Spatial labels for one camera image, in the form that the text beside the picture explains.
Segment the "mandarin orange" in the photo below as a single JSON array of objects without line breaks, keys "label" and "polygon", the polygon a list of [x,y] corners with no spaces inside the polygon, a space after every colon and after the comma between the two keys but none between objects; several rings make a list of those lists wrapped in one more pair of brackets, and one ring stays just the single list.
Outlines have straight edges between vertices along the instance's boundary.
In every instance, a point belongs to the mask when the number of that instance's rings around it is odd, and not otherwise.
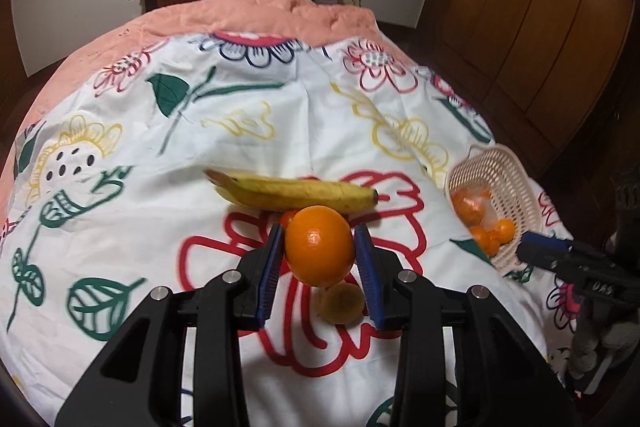
[{"label": "mandarin orange", "polygon": [[470,228],[470,232],[474,241],[478,247],[480,247],[480,250],[483,251],[488,258],[493,258],[498,254],[501,243],[498,235],[494,231],[487,231],[483,227],[472,227]]}]

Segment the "large orange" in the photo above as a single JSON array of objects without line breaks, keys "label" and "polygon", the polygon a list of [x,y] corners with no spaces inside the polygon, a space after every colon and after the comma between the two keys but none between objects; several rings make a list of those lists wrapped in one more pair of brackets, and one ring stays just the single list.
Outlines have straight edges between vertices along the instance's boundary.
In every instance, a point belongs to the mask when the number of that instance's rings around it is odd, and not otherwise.
[{"label": "large orange", "polygon": [[299,210],[285,228],[285,258],[299,282],[330,287],[346,277],[355,262],[352,229],[326,206]]}]

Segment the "yellow banana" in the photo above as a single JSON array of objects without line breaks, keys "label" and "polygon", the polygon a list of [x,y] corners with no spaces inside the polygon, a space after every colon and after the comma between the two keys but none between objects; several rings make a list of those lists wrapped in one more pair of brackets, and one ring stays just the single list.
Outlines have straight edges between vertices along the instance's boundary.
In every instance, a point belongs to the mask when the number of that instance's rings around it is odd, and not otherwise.
[{"label": "yellow banana", "polygon": [[326,206],[350,215],[378,205],[378,192],[374,188],[347,182],[269,178],[212,168],[206,168],[204,173],[224,199],[248,208],[285,212]]}]

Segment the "orange in basket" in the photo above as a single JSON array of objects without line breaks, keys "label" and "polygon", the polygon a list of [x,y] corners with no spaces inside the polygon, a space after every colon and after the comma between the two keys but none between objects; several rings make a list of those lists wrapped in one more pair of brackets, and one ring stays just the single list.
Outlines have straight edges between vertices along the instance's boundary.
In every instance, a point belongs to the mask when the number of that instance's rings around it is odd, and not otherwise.
[{"label": "orange in basket", "polygon": [[491,230],[491,236],[497,239],[500,245],[506,245],[513,241],[516,232],[516,225],[511,219],[499,219]]}]

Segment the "small yellow-green lemon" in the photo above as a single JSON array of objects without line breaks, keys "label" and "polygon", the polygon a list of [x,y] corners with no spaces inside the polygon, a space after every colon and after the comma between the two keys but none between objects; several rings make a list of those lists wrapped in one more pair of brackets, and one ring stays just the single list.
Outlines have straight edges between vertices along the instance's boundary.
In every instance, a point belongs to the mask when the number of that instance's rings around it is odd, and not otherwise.
[{"label": "small yellow-green lemon", "polygon": [[359,322],[363,316],[364,295],[359,286],[341,282],[328,288],[320,298],[319,315],[333,325]]}]

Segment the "white perforated plastic basket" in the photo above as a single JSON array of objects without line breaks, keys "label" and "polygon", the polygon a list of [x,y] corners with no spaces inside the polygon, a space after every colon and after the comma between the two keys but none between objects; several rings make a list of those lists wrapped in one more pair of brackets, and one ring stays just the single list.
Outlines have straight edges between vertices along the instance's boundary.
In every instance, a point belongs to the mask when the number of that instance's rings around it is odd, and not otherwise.
[{"label": "white perforated plastic basket", "polygon": [[503,245],[490,262],[501,274],[521,270],[524,263],[516,257],[516,248],[525,232],[540,232],[541,217],[528,176],[521,161],[503,145],[473,144],[468,156],[452,167],[446,176],[445,194],[450,204],[454,195],[465,191],[483,196],[486,209],[484,225],[494,225],[499,219],[514,223],[514,239]]}]

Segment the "bagged oranges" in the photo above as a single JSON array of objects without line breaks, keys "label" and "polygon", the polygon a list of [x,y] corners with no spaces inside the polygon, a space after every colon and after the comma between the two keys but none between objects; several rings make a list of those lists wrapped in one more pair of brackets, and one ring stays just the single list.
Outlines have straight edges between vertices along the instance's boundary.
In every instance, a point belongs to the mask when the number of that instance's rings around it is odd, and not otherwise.
[{"label": "bagged oranges", "polygon": [[449,194],[458,218],[469,228],[492,227],[497,213],[491,204],[491,191],[487,187],[462,187]]}]

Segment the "floral white duvet cover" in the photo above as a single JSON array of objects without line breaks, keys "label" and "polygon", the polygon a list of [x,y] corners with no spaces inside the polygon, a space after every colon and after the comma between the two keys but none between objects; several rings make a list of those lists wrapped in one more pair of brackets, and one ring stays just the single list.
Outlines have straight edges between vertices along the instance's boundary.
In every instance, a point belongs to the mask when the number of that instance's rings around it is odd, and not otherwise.
[{"label": "floral white duvet cover", "polygon": [[364,302],[358,227],[438,286],[489,288],[563,374],[570,288],[514,251],[566,230],[431,69],[366,38],[212,31],[72,81],[16,136],[1,203],[1,363],[46,425],[145,297],[274,236],[272,308],[239,335],[250,422],[386,425],[400,335]]}]

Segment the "wooden wardrobe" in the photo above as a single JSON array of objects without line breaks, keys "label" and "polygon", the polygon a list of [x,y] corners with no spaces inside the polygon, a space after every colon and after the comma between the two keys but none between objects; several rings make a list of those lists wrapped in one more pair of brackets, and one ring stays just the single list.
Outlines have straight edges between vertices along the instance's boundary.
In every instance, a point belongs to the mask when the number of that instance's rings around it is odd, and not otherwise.
[{"label": "wooden wardrobe", "polygon": [[637,0],[425,0],[427,63],[454,82],[535,176],[608,85]]}]

